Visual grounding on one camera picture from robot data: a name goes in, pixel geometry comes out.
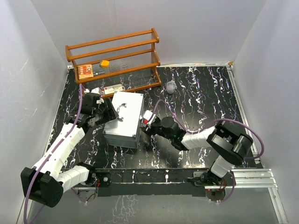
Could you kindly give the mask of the grey metal case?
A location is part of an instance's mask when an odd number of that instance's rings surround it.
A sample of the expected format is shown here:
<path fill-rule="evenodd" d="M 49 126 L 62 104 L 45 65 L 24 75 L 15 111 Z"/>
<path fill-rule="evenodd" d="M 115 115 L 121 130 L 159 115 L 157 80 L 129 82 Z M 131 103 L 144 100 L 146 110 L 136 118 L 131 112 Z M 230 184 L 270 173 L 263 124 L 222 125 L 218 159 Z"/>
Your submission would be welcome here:
<path fill-rule="evenodd" d="M 112 104 L 119 117 L 105 124 L 103 134 L 106 141 L 111 146 L 138 148 L 144 112 L 143 94 L 118 91 Z"/>

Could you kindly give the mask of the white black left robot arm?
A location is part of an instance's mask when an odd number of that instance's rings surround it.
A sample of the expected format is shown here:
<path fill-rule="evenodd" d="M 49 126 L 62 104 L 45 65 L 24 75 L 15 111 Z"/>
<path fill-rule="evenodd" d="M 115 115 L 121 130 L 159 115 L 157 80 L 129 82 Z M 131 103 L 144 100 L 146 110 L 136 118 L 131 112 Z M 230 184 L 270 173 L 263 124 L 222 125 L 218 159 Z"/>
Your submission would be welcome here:
<path fill-rule="evenodd" d="M 62 130 L 45 155 L 32 167 L 21 172 L 21 183 L 26 199 L 50 208 L 55 207 L 64 192 L 78 184 L 92 186 L 96 182 L 95 168 L 83 162 L 62 172 L 65 161 L 75 146 L 94 126 L 119 117 L 111 99 L 97 93 L 87 93 L 72 111 Z"/>

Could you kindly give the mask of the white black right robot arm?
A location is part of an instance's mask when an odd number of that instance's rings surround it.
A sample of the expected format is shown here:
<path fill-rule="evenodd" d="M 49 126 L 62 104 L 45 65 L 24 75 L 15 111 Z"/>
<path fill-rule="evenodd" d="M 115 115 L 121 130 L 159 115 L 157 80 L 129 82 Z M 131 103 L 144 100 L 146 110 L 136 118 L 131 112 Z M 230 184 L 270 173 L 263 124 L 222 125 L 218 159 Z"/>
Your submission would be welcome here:
<path fill-rule="evenodd" d="M 207 172 L 189 181 L 200 184 L 219 185 L 234 167 L 242 165 L 253 144 L 253 139 L 243 130 L 242 123 L 219 120 L 211 127 L 198 132 L 187 132 L 172 117 L 147 121 L 141 130 L 148 136 L 159 135 L 171 142 L 179 151 L 211 147 L 218 154 Z"/>

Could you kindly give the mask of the white green medicine box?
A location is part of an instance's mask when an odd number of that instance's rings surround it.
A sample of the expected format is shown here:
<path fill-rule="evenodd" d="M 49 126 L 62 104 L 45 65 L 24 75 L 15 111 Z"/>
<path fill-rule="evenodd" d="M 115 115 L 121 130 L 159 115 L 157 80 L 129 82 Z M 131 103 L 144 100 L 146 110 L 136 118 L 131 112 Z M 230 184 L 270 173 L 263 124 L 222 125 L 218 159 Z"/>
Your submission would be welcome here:
<path fill-rule="evenodd" d="M 108 87 L 104 87 L 103 91 L 105 95 L 114 94 L 116 91 L 124 91 L 125 87 L 122 84 L 115 84 Z"/>

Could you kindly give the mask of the clear round plastic container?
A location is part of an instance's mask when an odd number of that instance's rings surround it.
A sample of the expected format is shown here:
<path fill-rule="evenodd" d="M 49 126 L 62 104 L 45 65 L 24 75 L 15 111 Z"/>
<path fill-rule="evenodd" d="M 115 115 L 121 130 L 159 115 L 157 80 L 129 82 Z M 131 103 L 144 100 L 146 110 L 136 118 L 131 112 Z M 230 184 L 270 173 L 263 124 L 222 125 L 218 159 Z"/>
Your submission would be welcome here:
<path fill-rule="evenodd" d="M 169 81 L 166 83 L 166 92 L 173 94 L 177 89 L 177 85 L 174 81 Z"/>

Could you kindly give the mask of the orange patterned box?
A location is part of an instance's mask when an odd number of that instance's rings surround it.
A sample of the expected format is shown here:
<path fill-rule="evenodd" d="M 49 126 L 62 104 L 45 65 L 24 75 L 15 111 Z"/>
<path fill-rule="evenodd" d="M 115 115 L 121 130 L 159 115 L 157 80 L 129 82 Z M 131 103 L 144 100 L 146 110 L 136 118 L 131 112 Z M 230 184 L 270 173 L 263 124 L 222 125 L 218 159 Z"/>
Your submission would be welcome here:
<path fill-rule="evenodd" d="M 93 77 L 93 67 L 91 64 L 84 64 L 78 66 L 78 79 L 83 80 Z"/>

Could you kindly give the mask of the wooden shelf rack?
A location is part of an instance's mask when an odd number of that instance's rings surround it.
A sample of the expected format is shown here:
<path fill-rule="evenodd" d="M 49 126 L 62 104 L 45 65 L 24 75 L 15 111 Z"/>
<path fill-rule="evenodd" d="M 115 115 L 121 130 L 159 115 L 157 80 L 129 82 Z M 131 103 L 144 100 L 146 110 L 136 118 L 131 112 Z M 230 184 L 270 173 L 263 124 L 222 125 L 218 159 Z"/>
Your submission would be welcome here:
<path fill-rule="evenodd" d="M 74 69 L 78 84 L 122 84 L 128 92 L 161 86 L 157 67 L 160 59 L 156 44 L 160 42 L 154 28 L 81 44 L 65 46 L 65 55 Z M 100 67 L 102 60 L 110 62 L 108 68 Z M 93 77 L 78 79 L 78 66 L 91 64 Z"/>

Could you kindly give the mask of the yellow small box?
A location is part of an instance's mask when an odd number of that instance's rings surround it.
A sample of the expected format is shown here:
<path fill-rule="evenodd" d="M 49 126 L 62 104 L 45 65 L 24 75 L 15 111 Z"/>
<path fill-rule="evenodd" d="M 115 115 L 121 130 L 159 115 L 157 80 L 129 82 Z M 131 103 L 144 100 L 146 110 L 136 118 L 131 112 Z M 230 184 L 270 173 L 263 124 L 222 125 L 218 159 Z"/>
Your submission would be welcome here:
<path fill-rule="evenodd" d="M 110 62 L 107 60 L 102 60 L 100 63 L 100 67 L 102 68 L 108 68 L 109 67 Z"/>

